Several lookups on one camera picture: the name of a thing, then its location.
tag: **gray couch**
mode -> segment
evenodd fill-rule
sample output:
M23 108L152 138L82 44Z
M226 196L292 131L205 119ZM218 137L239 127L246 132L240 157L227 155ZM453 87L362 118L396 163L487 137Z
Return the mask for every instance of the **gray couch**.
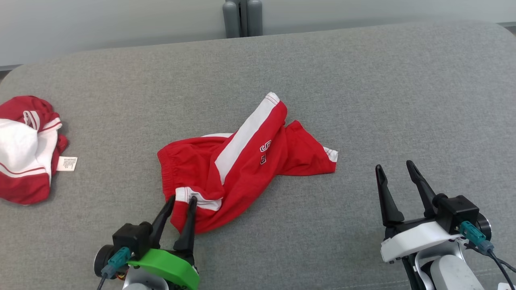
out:
M409 289L380 255L375 165L407 219L423 206L405 161L436 192L463 194L516 264L516 38L482 22L412 23L76 53L0 85L48 100L77 156L37 205L0 202L0 289L95 289L93 257L164 203L156 153L235 131L269 91L340 152L335 174L276 177L237 219L196 237L202 290ZM177 231L168 224L162 245ZM486 289L504 278L466 258ZM118 280L104 288L121 289Z

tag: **printed number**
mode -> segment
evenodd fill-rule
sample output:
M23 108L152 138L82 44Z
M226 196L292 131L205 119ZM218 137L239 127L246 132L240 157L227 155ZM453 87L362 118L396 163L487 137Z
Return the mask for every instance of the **printed number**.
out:
M260 147L260 152L265 152L270 147L271 140L267 141L263 146ZM267 162L267 158L265 157L265 154L263 154L262 159L260 160L260 165Z

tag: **gray cylinder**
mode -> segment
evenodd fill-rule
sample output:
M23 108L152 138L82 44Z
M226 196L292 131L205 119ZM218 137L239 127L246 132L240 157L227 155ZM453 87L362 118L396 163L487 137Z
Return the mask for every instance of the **gray cylinder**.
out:
M240 37L240 15L238 12L238 5L234 2L225 2L222 4L222 13L224 13L226 38Z
M248 36L263 35L262 1L247 1L247 32Z

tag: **white stripe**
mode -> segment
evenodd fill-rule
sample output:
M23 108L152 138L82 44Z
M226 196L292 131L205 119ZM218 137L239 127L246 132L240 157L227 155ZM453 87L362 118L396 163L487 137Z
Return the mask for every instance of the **white stripe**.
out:
M21 173L21 174L12 174L11 172L7 171L2 165L0 165L0 172L7 175L10 178L21 178L24 176L46 173L46 170L44 168L41 168L38 170L33 170L33 171Z
M331 161L331 162L337 162L337 159L338 159L338 152L335 151L335 150L331 150L329 148L326 148L324 147L324 151L326 152L326 155L328 156L328 159Z
M34 121L35 121L35 123L36 123L36 125L35 125L36 127L34 127L34 129L39 130L39 123L40 123L40 121L39 121L39 115L38 115L38 113L37 113L36 111L30 111L30 112L31 112L31 113L32 113L32 115L34 116Z
M25 125L35 130L38 130L36 129L36 122L34 122L34 119L32 118L32 114L30 113L30 111L23 111L23 119L25 120Z
M49 174L49 180L52 180L52 155L56 149L57 129L59 127L61 127L61 124L48 130L43 129L44 131L38 133L36 160L45 167L46 172Z
M215 165L219 170L220 181L224 184L225 178L229 171L235 164L236 159L246 147L247 143L254 136L254 133L258 131L260 126L267 120L270 112L279 103L280 99L275 93L268 93L265 99L260 103L258 108L247 118L244 124L238 129L233 139L228 145L220 152L220 155L215 160Z
M43 129L50 128L50 127L52 127L53 125L55 125L55 124L57 124L59 122L61 122L61 119L55 118L54 120L52 120L52 121L48 122L47 124L45 124L45 126L43 126ZM61 127L62 127L62 124L59 124L58 126L55 126L52 129L53 130L57 130L57 129L61 128Z
M202 195L191 189L190 187L178 187L175 189L175 200L190 203L192 197L197 198L197 206L206 210L218 211L222 205L222 198L217 200L208 200Z
M226 137L229 138L233 135L233 133L215 133L215 134L208 134L201 137Z

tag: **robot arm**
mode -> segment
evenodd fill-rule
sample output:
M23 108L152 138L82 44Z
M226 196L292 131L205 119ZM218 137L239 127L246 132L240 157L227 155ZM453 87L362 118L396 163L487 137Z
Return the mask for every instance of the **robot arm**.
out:
M499 264L489 242L489 221L464 196L448 198L444 194L436 195L410 160L407 161L407 169L425 209L424 218L409 221L405 221L403 213L396 207L382 167L376 166L385 226L385 239L381 244L384 262L393 264L401 260L413 290L483 290L465 262L462 249L465 245L474 244L479 249L476 251L484 252ZM422 264L423 259L431 261ZM505 270L501 270L512 285Z
M199 274L194 260L195 213L197 198L192 197L183 232L174 243L173 250L161 249L159 240L165 223L172 214L175 198L172 197L162 208L152 224L142 222L140 225L126 223L113 234L113 245L102 247L95 257L94 272L100 278L115 279L124 276L125 290L197 290ZM124 264L115 266L116 274L106 275L117 260L120 252L128 252Z

